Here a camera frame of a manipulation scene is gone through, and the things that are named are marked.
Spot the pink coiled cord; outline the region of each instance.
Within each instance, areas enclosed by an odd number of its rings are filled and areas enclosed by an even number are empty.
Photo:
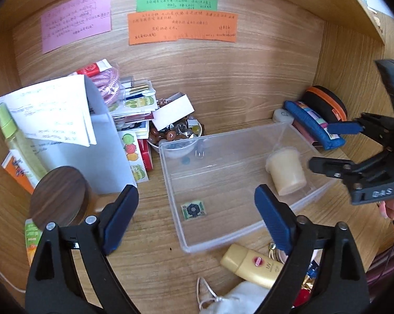
[[[105,104],[108,106],[117,101],[120,91],[119,78],[118,70],[115,68],[110,68],[91,77],[92,82],[98,87]]]

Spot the clear plastic box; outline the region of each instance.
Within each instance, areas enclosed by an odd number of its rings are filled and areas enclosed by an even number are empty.
[[[298,149],[307,180],[304,188],[287,196],[278,196],[265,170],[268,155],[282,147]],[[320,198],[335,181],[307,168],[308,160],[320,154],[285,123],[164,143],[160,156],[175,228],[187,253],[231,243],[265,226],[254,204],[260,184],[267,184],[278,200],[297,211]],[[181,205],[196,201],[203,203],[206,214],[185,220]]]

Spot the blue pencil case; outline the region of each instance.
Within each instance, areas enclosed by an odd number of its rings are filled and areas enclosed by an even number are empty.
[[[328,123],[302,102],[287,100],[284,108],[316,139],[325,150],[336,149],[345,144],[345,139],[328,132]]]

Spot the purple paper note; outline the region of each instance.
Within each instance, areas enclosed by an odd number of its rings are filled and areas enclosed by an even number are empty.
[[[41,15],[43,54],[111,30],[111,0],[70,0]]]

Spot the bowl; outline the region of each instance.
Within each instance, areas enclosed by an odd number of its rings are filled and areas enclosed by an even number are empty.
[[[198,134],[195,138],[200,137],[202,132],[203,131],[201,131],[200,134]],[[151,142],[149,142],[149,140],[147,142],[150,144],[151,147],[153,147],[153,149],[157,153],[159,153],[159,146],[158,145],[152,144]],[[178,143],[179,144],[180,142],[181,141],[175,141],[175,142],[171,141],[171,142],[166,143],[165,145],[169,145],[169,144],[173,144],[173,143]],[[166,149],[165,150],[166,156],[169,157],[169,158],[174,158],[174,159],[175,158],[184,157],[187,154],[189,154],[191,151],[194,150],[196,144],[197,144],[197,141],[189,143],[188,145],[186,145],[184,147],[179,147],[177,149]]]

